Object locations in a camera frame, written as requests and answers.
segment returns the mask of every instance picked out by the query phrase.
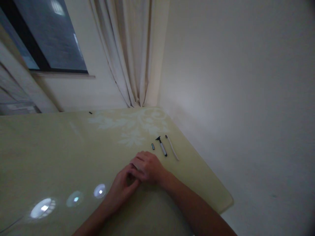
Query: glass pane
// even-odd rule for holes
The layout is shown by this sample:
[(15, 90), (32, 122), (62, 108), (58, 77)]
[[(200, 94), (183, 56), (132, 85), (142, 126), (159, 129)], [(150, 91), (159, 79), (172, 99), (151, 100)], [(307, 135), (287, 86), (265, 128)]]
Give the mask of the glass pane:
[(39, 69), (36, 62), (30, 55), (29, 51), (25, 47), (24, 43), (20, 39), (19, 35), (16, 33), (15, 29), (9, 22), (7, 16), (4, 14), (2, 9), (0, 8), (0, 23), (3, 28), (6, 30), (8, 35), (11, 37), (12, 41), (15, 43), (17, 49), (20, 51), (21, 56), (23, 57), (27, 67), (29, 69)]
[(14, 0), (51, 68), (86, 70), (64, 0)]

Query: hand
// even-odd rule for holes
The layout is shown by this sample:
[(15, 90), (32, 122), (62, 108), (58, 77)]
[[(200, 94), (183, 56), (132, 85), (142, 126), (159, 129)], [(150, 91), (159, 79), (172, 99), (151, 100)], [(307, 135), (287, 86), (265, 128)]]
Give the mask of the hand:
[(106, 195), (103, 205), (109, 215), (115, 213), (140, 186), (140, 180), (136, 179), (130, 186), (127, 184), (129, 171), (134, 167), (129, 164), (122, 169), (114, 179), (111, 189)]
[(157, 156), (150, 152), (138, 152), (130, 163), (133, 164), (136, 169), (129, 169), (128, 172), (142, 182), (160, 184), (168, 173)]

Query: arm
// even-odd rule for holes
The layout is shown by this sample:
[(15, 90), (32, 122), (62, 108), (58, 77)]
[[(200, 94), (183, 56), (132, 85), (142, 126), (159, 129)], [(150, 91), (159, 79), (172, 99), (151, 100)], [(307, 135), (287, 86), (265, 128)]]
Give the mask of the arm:
[(156, 155), (140, 152), (131, 163), (137, 170), (130, 169), (129, 172), (143, 182), (161, 186), (182, 211), (196, 235), (236, 236), (215, 210), (162, 166)]
[(136, 179), (128, 186), (127, 177), (131, 169), (132, 165), (127, 165), (117, 174), (103, 202), (73, 236), (97, 235), (104, 223), (129, 199), (140, 185), (140, 181)]

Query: window sill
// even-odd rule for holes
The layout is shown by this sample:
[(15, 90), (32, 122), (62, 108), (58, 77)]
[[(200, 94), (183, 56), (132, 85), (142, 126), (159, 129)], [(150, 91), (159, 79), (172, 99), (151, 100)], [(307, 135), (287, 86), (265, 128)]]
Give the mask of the window sill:
[(69, 78), (69, 79), (95, 79), (95, 75), (83, 73), (68, 73), (68, 72), (38, 72), (30, 71), (31, 75), (36, 78)]

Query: white curtain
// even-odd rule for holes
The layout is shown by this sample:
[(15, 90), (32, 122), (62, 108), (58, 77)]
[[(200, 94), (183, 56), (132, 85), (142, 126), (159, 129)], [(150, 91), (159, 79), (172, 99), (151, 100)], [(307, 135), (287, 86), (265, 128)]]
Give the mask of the white curtain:
[(14, 103), (26, 102), (28, 109), (35, 104), (42, 113), (58, 112), (34, 81), (18, 49), (1, 25), (0, 33), (0, 104), (19, 109)]
[(130, 107), (143, 106), (151, 76), (155, 0), (90, 0), (117, 86)]

